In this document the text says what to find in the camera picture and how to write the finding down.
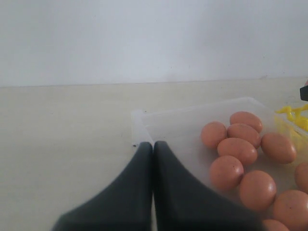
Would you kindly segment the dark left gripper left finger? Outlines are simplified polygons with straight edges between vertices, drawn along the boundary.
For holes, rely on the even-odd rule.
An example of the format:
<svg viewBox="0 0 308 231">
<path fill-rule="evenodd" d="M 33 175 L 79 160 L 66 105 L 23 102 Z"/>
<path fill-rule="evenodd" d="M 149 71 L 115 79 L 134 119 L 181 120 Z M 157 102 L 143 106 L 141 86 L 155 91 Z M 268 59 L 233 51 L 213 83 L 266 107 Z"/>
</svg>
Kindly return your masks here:
<svg viewBox="0 0 308 231">
<path fill-rule="evenodd" d="M 118 177 L 98 195 L 63 214 L 54 231 L 150 231 L 152 229 L 152 154 L 139 144 Z"/>
</svg>

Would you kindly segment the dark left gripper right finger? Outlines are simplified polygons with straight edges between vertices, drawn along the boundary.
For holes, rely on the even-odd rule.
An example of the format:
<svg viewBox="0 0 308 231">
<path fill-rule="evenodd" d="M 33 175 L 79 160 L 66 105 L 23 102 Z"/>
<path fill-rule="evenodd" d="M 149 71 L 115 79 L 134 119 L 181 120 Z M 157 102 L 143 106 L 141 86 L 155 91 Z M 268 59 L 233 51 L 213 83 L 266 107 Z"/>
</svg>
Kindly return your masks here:
<svg viewBox="0 0 308 231">
<path fill-rule="evenodd" d="M 159 231 L 262 231 L 256 213 L 194 177 L 165 141 L 154 144 L 153 193 Z"/>
</svg>

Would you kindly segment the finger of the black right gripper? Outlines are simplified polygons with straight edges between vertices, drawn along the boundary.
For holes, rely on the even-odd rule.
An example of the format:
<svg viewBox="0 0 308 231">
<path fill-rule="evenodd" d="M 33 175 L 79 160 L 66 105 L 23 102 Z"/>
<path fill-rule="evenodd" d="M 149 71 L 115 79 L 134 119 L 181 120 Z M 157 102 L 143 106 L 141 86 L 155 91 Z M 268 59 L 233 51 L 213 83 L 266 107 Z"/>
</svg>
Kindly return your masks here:
<svg viewBox="0 0 308 231">
<path fill-rule="evenodd" d="M 302 101 L 308 101 L 308 85 L 305 85 L 300 88 L 300 99 Z"/>
</svg>

